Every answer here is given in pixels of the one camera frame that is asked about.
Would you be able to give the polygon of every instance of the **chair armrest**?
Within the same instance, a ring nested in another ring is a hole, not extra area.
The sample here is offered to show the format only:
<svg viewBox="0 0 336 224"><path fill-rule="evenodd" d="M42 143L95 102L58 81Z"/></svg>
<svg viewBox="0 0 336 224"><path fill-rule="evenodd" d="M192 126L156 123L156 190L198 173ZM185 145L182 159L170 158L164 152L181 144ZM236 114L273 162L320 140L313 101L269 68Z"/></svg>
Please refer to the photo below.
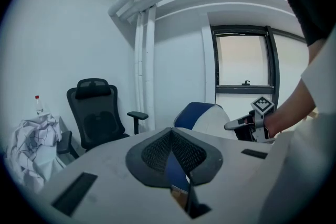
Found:
<svg viewBox="0 0 336 224"><path fill-rule="evenodd" d="M138 111L131 111L127 113L128 116L131 116L132 118L135 118L137 120L145 120L148 118L148 115L146 113L138 112Z"/></svg>
<svg viewBox="0 0 336 224"><path fill-rule="evenodd" d="M57 142L57 153L65 154L70 152L72 131L62 133L62 140Z"/></svg>

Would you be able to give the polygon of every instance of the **window frame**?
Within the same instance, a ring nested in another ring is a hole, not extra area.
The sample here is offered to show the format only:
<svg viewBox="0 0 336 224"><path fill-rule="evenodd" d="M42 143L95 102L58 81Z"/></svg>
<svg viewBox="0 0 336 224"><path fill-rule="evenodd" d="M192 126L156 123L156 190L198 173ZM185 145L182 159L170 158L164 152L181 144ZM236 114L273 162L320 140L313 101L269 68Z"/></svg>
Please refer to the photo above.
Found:
<svg viewBox="0 0 336 224"><path fill-rule="evenodd" d="M282 30L279 30L279 29L275 29L275 28L272 28L271 30L272 30L273 35L288 37L288 38L295 39L297 41L300 41L300 42L303 42L303 43L307 44L307 41L303 37L300 37L298 35L295 35L295 34L292 34L292 33L286 32L286 31L282 31Z"/></svg>
<svg viewBox="0 0 336 224"><path fill-rule="evenodd" d="M211 35L214 45L215 56L215 93L233 93L233 94L272 94L272 102L275 109L278 106L280 90L280 68L277 46L275 43L273 30L270 26L254 25L220 25L211 26ZM217 37L223 36L262 36L265 38L267 61L268 61L268 83L269 86L262 85L220 85L219 84L219 58Z"/></svg>

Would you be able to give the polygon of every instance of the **plastic bottle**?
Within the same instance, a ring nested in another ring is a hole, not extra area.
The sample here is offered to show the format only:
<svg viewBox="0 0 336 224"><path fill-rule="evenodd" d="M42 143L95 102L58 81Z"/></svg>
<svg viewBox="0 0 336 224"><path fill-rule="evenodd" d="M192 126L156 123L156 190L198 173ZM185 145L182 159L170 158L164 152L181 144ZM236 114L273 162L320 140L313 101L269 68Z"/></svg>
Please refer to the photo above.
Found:
<svg viewBox="0 0 336 224"><path fill-rule="evenodd" d="M36 112L37 115L40 115L43 112L43 107L38 95L35 96L35 100L36 100Z"/></svg>

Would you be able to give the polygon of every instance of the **chair backrest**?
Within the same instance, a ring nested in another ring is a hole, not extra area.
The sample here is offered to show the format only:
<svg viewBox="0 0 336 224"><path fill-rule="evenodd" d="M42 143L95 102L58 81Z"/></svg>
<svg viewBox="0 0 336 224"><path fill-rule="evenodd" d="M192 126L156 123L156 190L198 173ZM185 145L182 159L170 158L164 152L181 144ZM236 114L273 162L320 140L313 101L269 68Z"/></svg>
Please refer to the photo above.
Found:
<svg viewBox="0 0 336 224"><path fill-rule="evenodd" d="M87 150L120 138L125 132L117 107L118 91L104 79L83 79L67 92L81 138Z"/></svg>

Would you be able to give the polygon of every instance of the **window handle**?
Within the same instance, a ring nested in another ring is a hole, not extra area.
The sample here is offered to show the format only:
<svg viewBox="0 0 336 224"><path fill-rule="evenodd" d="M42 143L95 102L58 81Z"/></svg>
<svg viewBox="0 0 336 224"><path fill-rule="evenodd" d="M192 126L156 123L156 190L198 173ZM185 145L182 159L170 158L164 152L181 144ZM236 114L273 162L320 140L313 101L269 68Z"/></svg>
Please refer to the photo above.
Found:
<svg viewBox="0 0 336 224"><path fill-rule="evenodd" d="M243 86L247 86L250 85L250 81L249 80L245 80L245 83L242 83Z"/></svg>

